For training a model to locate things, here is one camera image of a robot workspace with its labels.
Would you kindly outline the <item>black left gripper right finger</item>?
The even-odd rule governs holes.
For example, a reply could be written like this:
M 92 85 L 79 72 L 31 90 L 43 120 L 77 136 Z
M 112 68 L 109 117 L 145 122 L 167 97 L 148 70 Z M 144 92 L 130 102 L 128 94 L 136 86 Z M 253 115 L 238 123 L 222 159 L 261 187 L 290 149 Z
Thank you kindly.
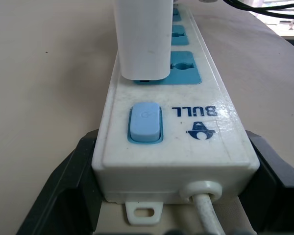
M 294 234 L 294 168 L 263 137 L 247 135 L 260 162 L 239 195 L 251 226 L 258 233 Z

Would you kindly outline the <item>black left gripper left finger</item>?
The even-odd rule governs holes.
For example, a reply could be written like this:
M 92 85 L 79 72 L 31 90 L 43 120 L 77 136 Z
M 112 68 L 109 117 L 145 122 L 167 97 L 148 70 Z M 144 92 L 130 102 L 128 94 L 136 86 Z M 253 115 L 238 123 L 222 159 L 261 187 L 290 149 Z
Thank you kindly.
M 103 196 L 91 163 L 98 131 L 52 172 L 16 235 L 93 235 Z

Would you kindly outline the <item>white power strip blue sockets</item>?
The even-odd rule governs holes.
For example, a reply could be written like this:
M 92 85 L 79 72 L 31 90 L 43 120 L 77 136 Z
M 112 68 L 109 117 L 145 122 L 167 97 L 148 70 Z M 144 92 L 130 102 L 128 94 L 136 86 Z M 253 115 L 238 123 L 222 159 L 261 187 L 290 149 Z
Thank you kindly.
M 154 225 L 165 204 L 237 197 L 259 165 L 189 7 L 173 3 L 166 78 L 128 80 L 117 54 L 92 160 L 105 199 Z

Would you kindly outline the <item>white charger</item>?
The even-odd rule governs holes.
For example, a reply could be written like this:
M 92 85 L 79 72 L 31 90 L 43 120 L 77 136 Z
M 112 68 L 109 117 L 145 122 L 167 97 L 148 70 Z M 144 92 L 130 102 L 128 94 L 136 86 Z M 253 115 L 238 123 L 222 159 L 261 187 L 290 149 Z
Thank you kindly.
M 162 80 L 170 74 L 173 0 L 114 0 L 121 75 Z

